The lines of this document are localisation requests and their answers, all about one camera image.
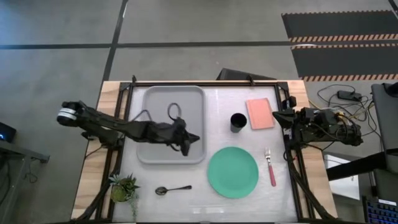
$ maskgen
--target pink notepad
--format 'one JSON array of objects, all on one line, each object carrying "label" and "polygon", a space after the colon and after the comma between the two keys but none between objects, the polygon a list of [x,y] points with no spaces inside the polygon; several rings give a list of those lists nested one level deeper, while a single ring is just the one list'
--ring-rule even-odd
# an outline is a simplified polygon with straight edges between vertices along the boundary
[{"label": "pink notepad", "polygon": [[247,100],[246,106],[253,130],[274,127],[275,123],[272,117],[272,109],[267,98]]}]

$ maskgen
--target concrete floor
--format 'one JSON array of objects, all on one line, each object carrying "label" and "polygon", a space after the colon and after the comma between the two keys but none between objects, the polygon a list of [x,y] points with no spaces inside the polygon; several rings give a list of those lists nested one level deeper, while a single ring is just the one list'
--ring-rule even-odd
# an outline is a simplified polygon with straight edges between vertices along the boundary
[{"label": "concrete floor", "polygon": [[[121,3],[0,0],[0,45],[110,43]],[[130,0],[119,43],[285,41],[281,13],[378,9],[391,9],[388,0]],[[32,166],[39,181],[25,185],[13,223],[69,220],[87,142],[79,129],[60,126],[55,118],[62,101],[96,105],[108,53],[109,49],[0,50],[0,121],[18,130],[16,144],[51,155],[47,165]],[[109,79],[136,75],[139,80],[214,80],[223,67],[298,79],[288,47],[118,49]],[[372,83],[344,82],[366,95]],[[325,106],[316,92],[331,84],[307,83],[308,96]],[[366,123],[360,125],[364,133],[370,130]],[[359,147],[334,144],[328,151],[352,156],[378,151],[376,135],[364,141]],[[339,208],[343,207],[338,205],[339,215],[346,217]]]}]

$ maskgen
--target green plate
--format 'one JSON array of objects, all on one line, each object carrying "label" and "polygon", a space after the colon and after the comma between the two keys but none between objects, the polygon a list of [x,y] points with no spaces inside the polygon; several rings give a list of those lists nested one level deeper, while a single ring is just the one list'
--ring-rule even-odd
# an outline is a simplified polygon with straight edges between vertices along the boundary
[{"label": "green plate", "polygon": [[259,169],[250,153],[238,147],[226,147],[210,159],[207,177],[220,195],[242,198],[256,187]]}]

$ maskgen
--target metal spoon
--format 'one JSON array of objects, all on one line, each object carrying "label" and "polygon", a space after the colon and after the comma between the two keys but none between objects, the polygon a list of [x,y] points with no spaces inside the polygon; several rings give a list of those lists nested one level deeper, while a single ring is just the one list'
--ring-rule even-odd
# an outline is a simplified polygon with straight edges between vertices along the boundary
[{"label": "metal spoon", "polygon": [[165,187],[158,187],[158,188],[156,188],[155,193],[157,195],[165,195],[169,190],[190,190],[190,189],[192,189],[191,185],[188,185],[188,186],[185,186],[185,187],[180,187],[180,188],[177,188],[177,189],[167,189]]}]

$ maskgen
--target black cup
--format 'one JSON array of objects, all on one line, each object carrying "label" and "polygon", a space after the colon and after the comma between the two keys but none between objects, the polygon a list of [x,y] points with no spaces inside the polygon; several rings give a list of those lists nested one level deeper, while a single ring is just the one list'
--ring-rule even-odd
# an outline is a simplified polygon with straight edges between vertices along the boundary
[{"label": "black cup", "polygon": [[231,131],[238,133],[247,123],[248,119],[246,119],[245,115],[236,113],[231,116]]}]

